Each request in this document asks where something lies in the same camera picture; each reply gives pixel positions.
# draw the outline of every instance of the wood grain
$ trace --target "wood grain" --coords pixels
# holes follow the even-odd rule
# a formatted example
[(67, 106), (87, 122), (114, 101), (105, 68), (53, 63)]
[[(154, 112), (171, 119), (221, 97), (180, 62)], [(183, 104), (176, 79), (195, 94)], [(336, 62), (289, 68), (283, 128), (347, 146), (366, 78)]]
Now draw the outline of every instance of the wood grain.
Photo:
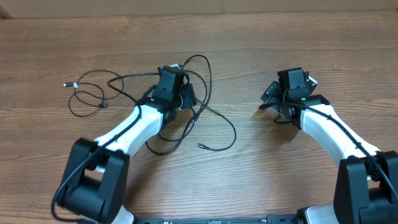
[(398, 0), (0, 0), (15, 19), (396, 10)]
[[(212, 16), (97, 17), (0, 21), (0, 223), (55, 223), (50, 201), (72, 143), (119, 124), (132, 102), (118, 97), (92, 118), (67, 108), (70, 88), (87, 70), (153, 72), (205, 54), (213, 68), (210, 106), (236, 126), (203, 113), (171, 156), (141, 149), (132, 159), (126, 206), (138, 217), (261, 217), (333, 199), (337, 169), (322, 148), (258, 111), (276, 72), (302, 67), (315, 93), (365, 140), (395, 150), (398, 120), (398, 12), (308, 12)], [(189, 68), (208, 79), (204, 61)], [(107, 74), (88, 77), (106, 88)], [(155, 77), (126, 80), (140, 96)], [(198, 97), (203, 86), (192, 82)], [(73, 102), (78, 112), (90, 111)], [(188, 111), (164, 131), (178, 136)], [(159, 150), (168, 144), (151, 140)], [(72, 217), (67, 211), (59, 213)]]

